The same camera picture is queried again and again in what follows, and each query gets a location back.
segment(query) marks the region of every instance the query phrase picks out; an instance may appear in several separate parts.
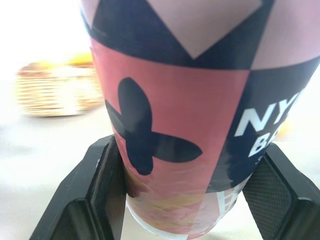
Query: textured black surface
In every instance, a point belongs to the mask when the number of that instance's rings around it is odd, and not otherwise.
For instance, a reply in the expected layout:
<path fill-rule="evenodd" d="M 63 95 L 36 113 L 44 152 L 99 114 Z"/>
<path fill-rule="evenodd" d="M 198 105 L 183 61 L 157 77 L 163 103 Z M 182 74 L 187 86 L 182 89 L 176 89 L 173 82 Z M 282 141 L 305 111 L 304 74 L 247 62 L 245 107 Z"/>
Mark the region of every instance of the textured black surface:
<path fill-rule="evenodd" d="M 320 191 L 274 143 L 243 193 L 264 240 L 320 239 Z"/>
<path fill-rule="evenodd" d="M 275 239 L 292 201 L 290 192 L 265 160 L 261 160 L 243 193 L 263 239 Z"/>

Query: white lettering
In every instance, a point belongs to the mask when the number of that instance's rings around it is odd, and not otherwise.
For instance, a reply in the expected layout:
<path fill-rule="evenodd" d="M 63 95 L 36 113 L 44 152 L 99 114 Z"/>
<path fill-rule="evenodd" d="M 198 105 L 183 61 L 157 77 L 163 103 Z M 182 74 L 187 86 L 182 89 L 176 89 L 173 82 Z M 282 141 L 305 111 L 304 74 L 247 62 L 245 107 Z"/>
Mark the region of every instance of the white lettering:
<path fill-rule="evenodd" d="M 274 131 L 274 133 L 272 134 L 272 136 L 270 137 L 267 146 L 275 139 L 276 135 L 278 134 L 278 132 L 280 131 L 281 127 L 282 127 L 283 123 L 280 124 L 280 126 L 278 126 L 278 128 Z"/>
<path fill-rule="evenodd" d="M 256 109 L 249 108 L 244 110 L 234 136 L 235 137 L 242 136 L 245 133 L 245 130 L 249 122 L 251 123 L 251 125 L 253 126 L 256 132 L 263 130 L 275 107 L 276 107 L 276 103 L 270 104 L 267 110 L 265 111 L 262 119 L 259 118 Z"/>
<path fill-rule="evenodd" d="M 262 149 L 264 149 L 267 146 L 267 139 L 269 138 L 270 133 L 266 133 L 265 135 L 262 135 L 260 137 L 258 137 L 255 140 L 255 143 L 253 144 L 251 151 L 249 153 L 248 158 L 250 158 L 251 156 L 257 154 L 258 152 L 260 152 Z"/>
<path fill-rule="evenodd" d="M 287 102 L 287 99 L 284 99 L 279 102 L 279 114 L 276 117 L 273 124 L 277 124 L 280 121 L 280 119 L 284 115 L 286 109 L 290 106 L 290 104 L 292 104 L 294 102 L 294 100 L 297 98 L 298 94 L 299 93 L 296 93 L 295 95 L 293 95 L 293 97 L 290 99 L 289 102 Z"/>

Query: navy blue triangle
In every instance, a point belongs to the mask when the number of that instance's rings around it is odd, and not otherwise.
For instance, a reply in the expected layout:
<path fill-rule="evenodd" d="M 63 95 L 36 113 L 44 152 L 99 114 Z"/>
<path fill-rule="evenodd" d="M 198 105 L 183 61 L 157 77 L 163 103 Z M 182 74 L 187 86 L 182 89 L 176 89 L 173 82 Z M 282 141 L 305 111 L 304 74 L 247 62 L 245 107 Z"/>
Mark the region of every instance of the navy blue triangle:
<path fill-rule="evenodd" d="M 260 9 L 196 59 L 145 0 L 101 0 L 88 31 L 103 45 L 145 60 L 192 68 L 249 69 L 273 2 L 264 0 Z"/>

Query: navy blue flower shape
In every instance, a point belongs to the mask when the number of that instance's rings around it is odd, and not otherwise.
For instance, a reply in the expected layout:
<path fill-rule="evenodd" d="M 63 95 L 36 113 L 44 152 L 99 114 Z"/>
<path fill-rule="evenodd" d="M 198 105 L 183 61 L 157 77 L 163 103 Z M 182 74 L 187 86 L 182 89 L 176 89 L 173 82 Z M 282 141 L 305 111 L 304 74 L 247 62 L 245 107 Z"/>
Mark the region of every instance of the navy blue flower shape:
<path fill-rule="evenodd" d="M 152 156 L 167 162 L 184 163 L 202 154 L 201 149 L 190 141 L 152 131 L 150 103 L 132 78 L 127 77 L 120 82 L 118 98 L 121 114 L 107 101 L 106 108 L 113 127 L 125 139 L 130 163 L 140 175 L 152 172 Z"/>

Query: blurred basket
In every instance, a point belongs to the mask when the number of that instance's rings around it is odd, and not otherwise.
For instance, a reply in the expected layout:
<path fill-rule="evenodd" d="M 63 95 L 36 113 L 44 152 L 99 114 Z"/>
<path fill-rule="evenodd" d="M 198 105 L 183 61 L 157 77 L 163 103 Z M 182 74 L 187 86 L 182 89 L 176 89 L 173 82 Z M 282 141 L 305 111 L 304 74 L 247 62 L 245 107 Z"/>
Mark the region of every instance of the blurred basket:
<path fill-rule="evenodd" d="M 79 115 L 104 102 L 92 62 L 52 66 L 31 63 L 17 74 L 15 93 L 26 115 Z"/>

